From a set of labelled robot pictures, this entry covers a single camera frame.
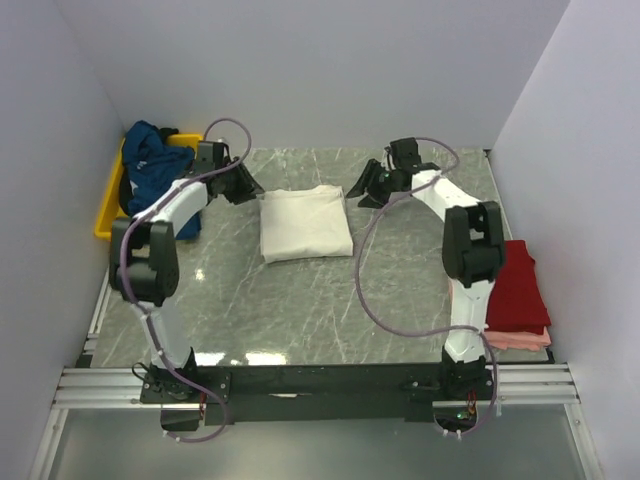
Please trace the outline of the white t shirt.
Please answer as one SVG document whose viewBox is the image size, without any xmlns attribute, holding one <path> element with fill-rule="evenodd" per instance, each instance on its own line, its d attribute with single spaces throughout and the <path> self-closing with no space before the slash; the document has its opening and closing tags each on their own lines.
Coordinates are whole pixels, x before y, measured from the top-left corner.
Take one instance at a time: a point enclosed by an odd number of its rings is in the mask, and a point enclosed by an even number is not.
<svg viewBox="0 0 640 480">
<path fill-rule="evenodd" d="M 268 191 L 259 206 L 260 249 L 266 263 L 353 255 L 341 187 Z"/>
</svg>

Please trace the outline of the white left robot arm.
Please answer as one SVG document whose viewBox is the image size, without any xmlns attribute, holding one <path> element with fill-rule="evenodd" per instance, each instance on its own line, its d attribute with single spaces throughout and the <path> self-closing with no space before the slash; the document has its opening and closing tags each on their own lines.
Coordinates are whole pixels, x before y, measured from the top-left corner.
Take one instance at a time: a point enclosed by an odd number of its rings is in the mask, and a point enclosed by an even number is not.
<svg viewBox="0 0 640 480">
<path fill-rule="evenodd" d="M 171 298 L 180 280 L 176 235 L 218 196 L 232 204 L 263 192 L 240 158 L 173 181 L 149 207 L 112 224 L 109 282 L 136 311 L 151 352 L 144 383 L 186 402 L 203 392 L 195 353 Z"/>
</svg>

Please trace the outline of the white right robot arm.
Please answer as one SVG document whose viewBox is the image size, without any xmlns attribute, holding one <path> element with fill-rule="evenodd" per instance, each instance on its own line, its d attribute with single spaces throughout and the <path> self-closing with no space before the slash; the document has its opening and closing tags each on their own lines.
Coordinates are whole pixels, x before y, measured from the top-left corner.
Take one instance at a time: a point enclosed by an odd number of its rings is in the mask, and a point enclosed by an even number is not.
<svg viewBox="0 0 640 480">
<path fill-rule="evenodd" d="M 498 273 L 506 262 L 506 242 L 500 205 L 480 201 L 466 193 L 433 164 L 423 164 L 411 173 L 387 170 L 370 159 L 349 198 L 359 197 L 363 208 L 385 212 L 390 197 L 412 196 L 429 207 L 444 223 L 441 258 L 450 286 L 450 326 L 429 332 L 400 332 L 382 323 L 366 303 L 361 288 L 363 250 L 356 254 L 354 282 L 360 303 L 383 330 L 404 337 L 427 337 L 445 333 L 439 388 L 449 398 L 460 399 L 490 380 L 485 354 L 488 304 Z"/>
</svg>

